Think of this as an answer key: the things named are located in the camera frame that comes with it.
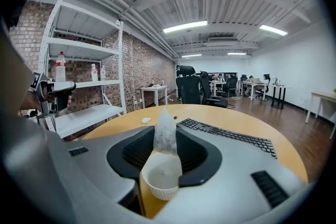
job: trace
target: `cup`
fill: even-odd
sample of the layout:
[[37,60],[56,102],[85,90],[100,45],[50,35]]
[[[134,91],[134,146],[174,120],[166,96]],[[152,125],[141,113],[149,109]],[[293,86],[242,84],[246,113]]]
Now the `cup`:
[[171,200],[178,191],[182,176],[181,161],[171,154],[152,154],[141,170],[142,178],[151,193],[160,200]]

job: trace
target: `black table leg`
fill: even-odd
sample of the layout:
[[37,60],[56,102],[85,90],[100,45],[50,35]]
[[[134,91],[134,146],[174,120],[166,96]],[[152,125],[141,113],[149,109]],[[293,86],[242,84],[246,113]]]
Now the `black table leg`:
[[283,107],[284,107],[285,95],[286,95],[286,88],[284,88],[283,90],[284,90],[284,91],[283,91],[283,92],[284,92],[284,93],[283,93],[284,95],[283,95],[283,97],[282,97],[282,105],[281,105],[281,109],[283,109]]
[[273,87],[273,98],[272,98],[272,105],[271,106],[274,105],[274,99],[275,99],[275,87]]
[[280,104],[280,101],[281,101],[281,88],[279,89],[279,99],[278,99],[278,106]]

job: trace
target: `table leg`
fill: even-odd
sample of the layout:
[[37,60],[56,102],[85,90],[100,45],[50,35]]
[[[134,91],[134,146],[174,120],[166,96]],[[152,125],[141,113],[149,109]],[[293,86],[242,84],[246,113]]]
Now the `table leg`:
[[158,91],[154,91],[154,103],[155,103],[155,105],[156,106],[158,106],[159,105],[159,97],[158,97],[158,93],[157,93]]
[[315,115],[315,119],[318,117],[318,115],[320,114],[320,110],[321,110],[321,105],[322,105],[322,99],[320,98],[319,101],[319,108],[317,109],[316,115]]
[[141,90],[142,108],[145,108],[145,97],[143,95],[143,90]]
[[278,106],[280,104],[280,100],[281,100],[281,88],[279,89],[279,99],[278,99]]
[[166,105],[168,105],[167,88],[164,88],[164,95],[165,95]]
[[274,105],[274,99],[275,99],[275,87],[273,87],[273,98],[272,98],[272,104],[271,104],[271,106],[273,106]]
[[283,93],[284,95],[283,95],[283,97],[282,97],[282,105],[281,105],[281,109],[283,109],[283,107],[284,107],[285,95],[286,95],[286,88],[284,88],[283,90],[284,90],[284,91],[283,91],[283,92],[284,92],[284,93]]
[[251,96],[250,96],[250,101],[253,100],[253,90],[254,90],[254,85],[251,85]]
[[308,113],[307,113],[307,117],[306,117],[306,123],[308,123],[308,120],[309,120],[309,116],[310,116],[310,112],[311,112],[311,107],[312,107],[312,105],[313,105],[313,98],[314,98],[314,96],[313,95],[311,95],[311,98],[310,98],[310,104],[309,104],[309,110],[308,110]]
[[266,84],[264,85],[264,96],[262,97],[262,100],[265,100],[265,94],[266,94]]
[[332,129],[332,132],[331,132],[331,135],[330,135],[329,139],[332,139],[335,130],[336,130],[336,124],[334,125],[334,128]]

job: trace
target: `plastic bottle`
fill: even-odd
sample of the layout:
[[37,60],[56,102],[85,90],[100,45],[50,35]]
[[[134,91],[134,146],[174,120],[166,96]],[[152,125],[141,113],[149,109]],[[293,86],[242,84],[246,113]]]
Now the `plastic bottle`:
[[65,81],[65,57],[63,51],[56,59],[56,82]]
[[105,79],[106,79],[105,66],[101,66],[101,69],[100,69],[100,80],[105,80]]
[[92,76],[92,81],[98,81],[98,72],[96,70],[96,65],[93,63],[91,69],[91,76]]

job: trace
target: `translucent plastic bag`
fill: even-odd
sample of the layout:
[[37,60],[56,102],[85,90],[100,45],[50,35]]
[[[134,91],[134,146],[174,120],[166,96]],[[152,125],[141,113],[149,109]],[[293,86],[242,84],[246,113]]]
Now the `translucent plastic bag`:
[[153,146],[156,152],[177,155],[176,124],[166,108],[162,110],[155,127]]

